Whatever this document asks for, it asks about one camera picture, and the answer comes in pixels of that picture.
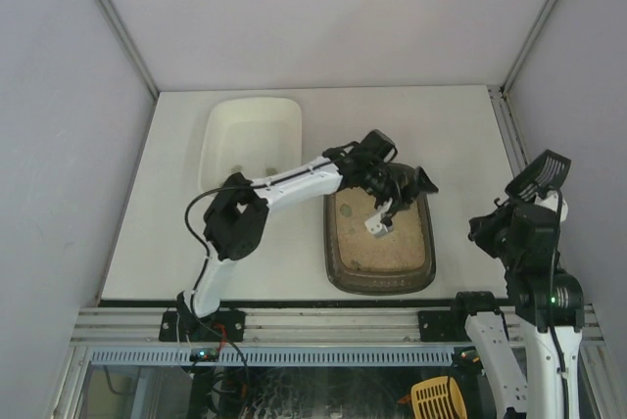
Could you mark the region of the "brown litter box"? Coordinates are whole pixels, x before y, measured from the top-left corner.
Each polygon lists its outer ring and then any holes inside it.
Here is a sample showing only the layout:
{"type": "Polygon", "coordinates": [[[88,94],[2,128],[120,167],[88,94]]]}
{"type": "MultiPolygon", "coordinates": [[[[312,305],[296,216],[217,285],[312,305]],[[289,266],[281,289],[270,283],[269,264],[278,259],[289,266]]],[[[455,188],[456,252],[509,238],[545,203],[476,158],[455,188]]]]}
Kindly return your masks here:
{"type": "Polygon", "coordinates": [[[381,238],[368,233],[364,222],[375,201],[360,188],[324,198],[325,267],[329,282],[355,295],[396,296],[428,287],[435,278],[436,257],[426,194],[392,218],[393,231],[381,238]],[[352,215],[340,213],[349,206],[352,215]]]}

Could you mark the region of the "black litter scoop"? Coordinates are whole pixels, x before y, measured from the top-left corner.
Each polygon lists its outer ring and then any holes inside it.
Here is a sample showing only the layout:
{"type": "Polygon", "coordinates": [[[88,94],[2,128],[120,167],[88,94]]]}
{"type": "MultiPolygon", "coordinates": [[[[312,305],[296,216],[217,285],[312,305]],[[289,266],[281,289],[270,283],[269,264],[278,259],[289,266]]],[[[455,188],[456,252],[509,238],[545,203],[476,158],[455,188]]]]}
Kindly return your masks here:
{"type": "Polygon", "coordinates": [[[559,190],[571,167],[571,159],[552,150],[545,150],[528,164],[506,186],[507,197],[517,203],[533,203],[559,190]]]}

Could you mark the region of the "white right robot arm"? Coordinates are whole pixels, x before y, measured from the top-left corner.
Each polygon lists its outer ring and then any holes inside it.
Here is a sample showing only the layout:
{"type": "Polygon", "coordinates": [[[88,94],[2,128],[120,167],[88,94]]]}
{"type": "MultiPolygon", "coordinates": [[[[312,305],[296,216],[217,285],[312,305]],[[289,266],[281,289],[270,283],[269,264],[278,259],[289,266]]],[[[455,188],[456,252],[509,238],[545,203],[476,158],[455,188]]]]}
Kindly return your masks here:
{"type": "Polygon", "coordinates": [[[503,311],[489,292],[460,292],[452,310],[476,349],[501,418],[577,418],[583,291],[559,268],[565,202],[550,185],[533,200],[511,197],[469,222],[468,238],[505,268],[526,365],[519,366],[503,311]]]}

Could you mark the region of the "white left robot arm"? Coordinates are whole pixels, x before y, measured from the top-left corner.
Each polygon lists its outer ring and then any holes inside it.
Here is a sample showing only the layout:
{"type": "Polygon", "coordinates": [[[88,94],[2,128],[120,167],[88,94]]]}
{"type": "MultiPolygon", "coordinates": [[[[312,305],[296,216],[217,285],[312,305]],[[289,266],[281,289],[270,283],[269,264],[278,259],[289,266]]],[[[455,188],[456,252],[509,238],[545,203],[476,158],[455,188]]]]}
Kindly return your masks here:
{"type": "Polygon", "coordinates": [[[391,233],[398,212],[419,196],[439,191],[422,167],[395,163],[397,154],[396,144],[373,129],[362,140],[328,148],[297,168],[259,179],[237,171],[221,186],[197,195],[191,206],[210,199],[203,231],[191,233],[205,256],[199,275],[177,296],[178,311],[198,320],[217,312],[234,264],[257,249],[268,217],[287,207],[358,188],[375,200],[366,230],[376,238],[391,233]]]}

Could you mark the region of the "white plastic tub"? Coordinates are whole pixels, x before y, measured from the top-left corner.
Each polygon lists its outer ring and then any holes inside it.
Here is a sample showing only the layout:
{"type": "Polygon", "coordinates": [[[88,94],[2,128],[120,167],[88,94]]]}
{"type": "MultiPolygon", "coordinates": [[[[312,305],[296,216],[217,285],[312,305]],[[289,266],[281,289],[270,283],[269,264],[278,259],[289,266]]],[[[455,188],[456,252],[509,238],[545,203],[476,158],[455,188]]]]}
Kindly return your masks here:
{"type": "Polygon", "coordinates": [[[302,110],[291,99],[249,97],[222,101],[210,112],[198,172],[209,191],[241,172],[268,177],[302,163],[302,110]]]}

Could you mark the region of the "yellow slotted scoop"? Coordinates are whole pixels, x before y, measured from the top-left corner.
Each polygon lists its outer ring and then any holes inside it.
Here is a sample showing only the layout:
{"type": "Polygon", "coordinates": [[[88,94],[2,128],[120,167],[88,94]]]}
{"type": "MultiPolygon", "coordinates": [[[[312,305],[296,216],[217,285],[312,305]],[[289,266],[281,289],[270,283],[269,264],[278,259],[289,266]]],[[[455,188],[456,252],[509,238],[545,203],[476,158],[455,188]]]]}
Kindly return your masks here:
{"type": "Polygon", "coordinates": [[[434,377],[414,384],[410,400],[415,419],[468,417],[461,389],[452,376],[434,377]]]}

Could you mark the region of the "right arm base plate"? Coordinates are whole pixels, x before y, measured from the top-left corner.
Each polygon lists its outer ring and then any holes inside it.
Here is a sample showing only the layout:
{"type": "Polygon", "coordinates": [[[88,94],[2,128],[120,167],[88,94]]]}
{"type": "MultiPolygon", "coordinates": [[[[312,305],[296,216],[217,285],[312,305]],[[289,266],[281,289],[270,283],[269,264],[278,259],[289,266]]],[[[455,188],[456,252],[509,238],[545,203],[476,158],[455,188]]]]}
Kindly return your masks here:
{"type": "Polygon", "coordinates": [[[417,313],[420,340],[431,344],[469,342],[465,321],[467,317],[478,314],[497,315],[507,331],[505,314],[500,310],[468,313],[452,310],[420,310],[417,313]]]}

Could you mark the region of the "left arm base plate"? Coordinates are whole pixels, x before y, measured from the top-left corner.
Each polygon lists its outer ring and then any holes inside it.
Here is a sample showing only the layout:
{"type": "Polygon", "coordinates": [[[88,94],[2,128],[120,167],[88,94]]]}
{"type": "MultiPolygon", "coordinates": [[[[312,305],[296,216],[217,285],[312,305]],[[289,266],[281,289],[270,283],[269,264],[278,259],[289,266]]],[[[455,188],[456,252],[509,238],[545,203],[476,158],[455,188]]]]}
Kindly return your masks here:
{"type": "Polygon", "coordinates": [[[227,340],[239,343],[243,341],[245,327],[246,313],[241,310],[219,310],[201,321],[192,315],[181,316],[177,311],[169,310],[162,316],[159,341],[204,343],[227,340]]]}

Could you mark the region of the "aluminium frame rail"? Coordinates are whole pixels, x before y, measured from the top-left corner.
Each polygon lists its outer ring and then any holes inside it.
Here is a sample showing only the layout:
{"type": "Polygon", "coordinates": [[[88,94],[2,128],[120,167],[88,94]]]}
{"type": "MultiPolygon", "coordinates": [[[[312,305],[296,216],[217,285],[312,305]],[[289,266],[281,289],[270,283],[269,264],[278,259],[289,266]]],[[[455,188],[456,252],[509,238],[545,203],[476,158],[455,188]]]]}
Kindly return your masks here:
{"type": "MultiPolygon", "coordinates": [[[[418,307],[245,308],[227,330],[245,347],[400,347],[424,345],[418,307]]],[[[163,307],[95,307],[75,321],[71,344],[90,347],[152,347],[168,327],[163,307]]]]}

